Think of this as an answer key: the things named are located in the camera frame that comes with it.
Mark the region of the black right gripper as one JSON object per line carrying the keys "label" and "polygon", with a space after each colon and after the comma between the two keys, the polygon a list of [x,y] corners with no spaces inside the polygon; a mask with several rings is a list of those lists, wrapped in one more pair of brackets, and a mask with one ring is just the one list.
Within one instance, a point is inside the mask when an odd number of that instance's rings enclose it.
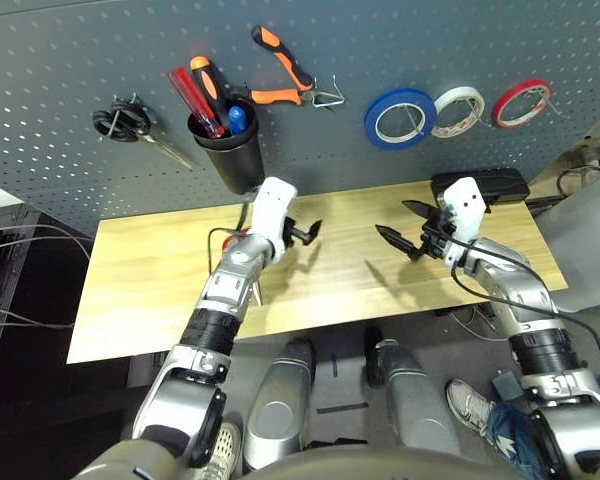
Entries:
{"label": "black right gripper", "polygon": [[[421,235],[424,253],[434,259],[443,259],[448,239],[456,230],[451,215],[436,206],[418,200],[404,200],[402,204],[426,220]],[[397,230],[379,224],[375,225],[375,229],[389,245],[406,254],[411,261],[417,261],[423,255],[420,247],[416,247]]]}

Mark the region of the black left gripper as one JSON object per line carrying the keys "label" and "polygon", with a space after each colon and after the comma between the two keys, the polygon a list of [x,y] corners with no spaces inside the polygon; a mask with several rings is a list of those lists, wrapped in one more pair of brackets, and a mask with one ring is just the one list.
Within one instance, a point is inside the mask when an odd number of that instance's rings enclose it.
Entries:
{"label": "black left gripper", "polygon": [[290,249],[294,245],[293,237],[300,240],[304,246],[310,245],[318,236],[322,221],[314,222],[308,231],[302,231],[295,227],[296,221],[289,216],[284,219],[282,230],[282,240],[286,249]]}

